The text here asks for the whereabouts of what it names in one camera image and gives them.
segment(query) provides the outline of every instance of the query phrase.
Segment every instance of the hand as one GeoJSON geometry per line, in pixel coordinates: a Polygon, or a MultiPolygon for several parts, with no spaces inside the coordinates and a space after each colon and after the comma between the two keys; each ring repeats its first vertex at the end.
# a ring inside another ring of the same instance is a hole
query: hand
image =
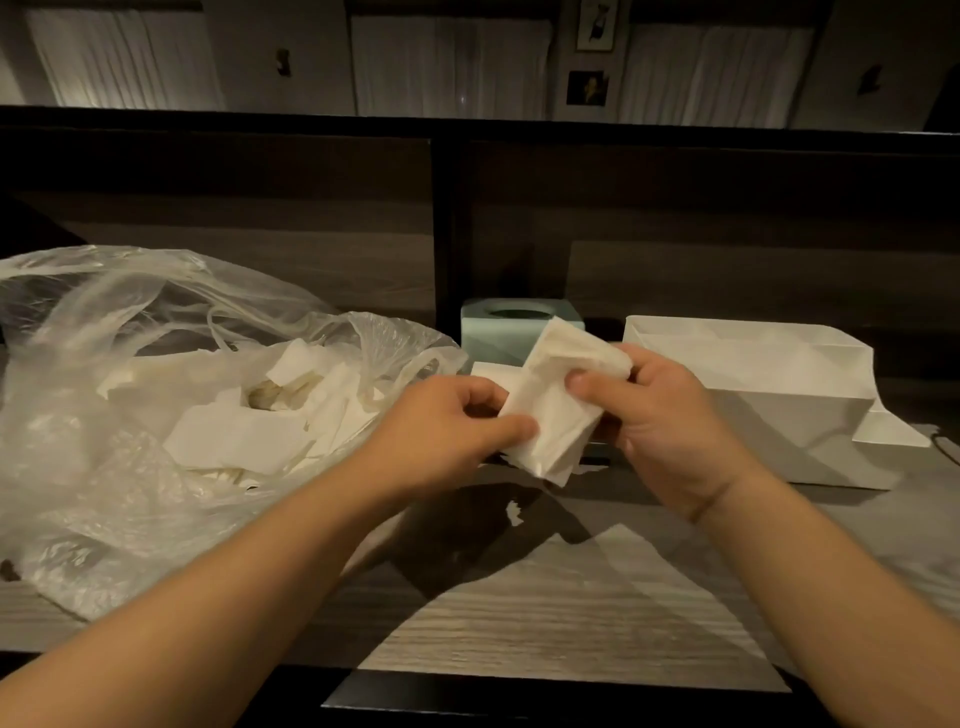
{"type": "Polygon", "coordinates": [[[354,457],[382,466],[407,497],[456,487],[484,458],[537,434],[532,417],[495,417],[506,399],[481,376],[431,376],[400,395],[354,457]]]}
{"type": "Polygon", "coordinates": [[[574,372],[567,390],[618,419],[611,441],[665,506],[696,522],[734,483],[763,466],[685,366],[641,347],[616,346],[634,360],[629,380],[574,372]]]}

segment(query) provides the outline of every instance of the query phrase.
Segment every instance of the framed picture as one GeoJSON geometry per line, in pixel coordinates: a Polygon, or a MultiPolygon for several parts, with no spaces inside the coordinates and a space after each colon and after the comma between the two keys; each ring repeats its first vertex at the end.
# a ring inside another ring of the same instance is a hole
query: framed picture
{"type": "Polygon", "coordinates": [[[566,103],[573,107],[607,105],[607,84],[610,78],[603,71],[570,71],[566,81],[566,103]]]}
{"type": "Polygon", "coordinates": [[[617,0],[580,0],[578,51],[613,50],[617,0]]]}

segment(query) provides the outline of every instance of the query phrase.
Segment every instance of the clear plastic bag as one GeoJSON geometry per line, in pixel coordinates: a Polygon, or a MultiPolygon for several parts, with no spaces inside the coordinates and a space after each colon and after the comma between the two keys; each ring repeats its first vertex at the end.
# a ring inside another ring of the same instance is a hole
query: clear plastic bag
{"type": "Polygon", "coordinates": [[[83,246],[0,261],[0,325],[10,350],[0,557],[87,619],[222,541],[362,439],[253,490],[202,477],[98,394],[132,357],[294,338],[336,345],[356,356],[358,397],[379,411],[410,381],[453,374],[467,359],[431,328],[337,314],[290,283],[176,250],[83,246]]]}

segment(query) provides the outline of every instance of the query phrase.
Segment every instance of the mint green tissue box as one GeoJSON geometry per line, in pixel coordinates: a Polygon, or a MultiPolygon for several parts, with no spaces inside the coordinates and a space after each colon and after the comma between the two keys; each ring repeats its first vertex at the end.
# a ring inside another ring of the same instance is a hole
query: mint green tissue box
{"type": "Polygon", "coordinates": [[[460,338],[473,361],[522,366],[554,316],[584,328],[566,299],[475,299],[460,309],[460,338]]]}

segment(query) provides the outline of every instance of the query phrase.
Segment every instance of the tissue box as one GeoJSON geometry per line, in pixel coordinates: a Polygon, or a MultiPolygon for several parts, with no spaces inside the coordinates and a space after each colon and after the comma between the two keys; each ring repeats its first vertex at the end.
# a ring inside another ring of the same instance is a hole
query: tissue box
{"type": "Polygon", "coordinates": [[[690,369],[791,482],[889,490],[935,464],[930,441],[880,401],[874,350],[838,328],[628,316],[623,340],[690,369]]]}
{"type": "Polygon", "coordinates": [[[480,299],[460,309],[461,345],[473,361],[518,367],[554,316],[585,330],[570,301],[561,299],[480,299]]]}

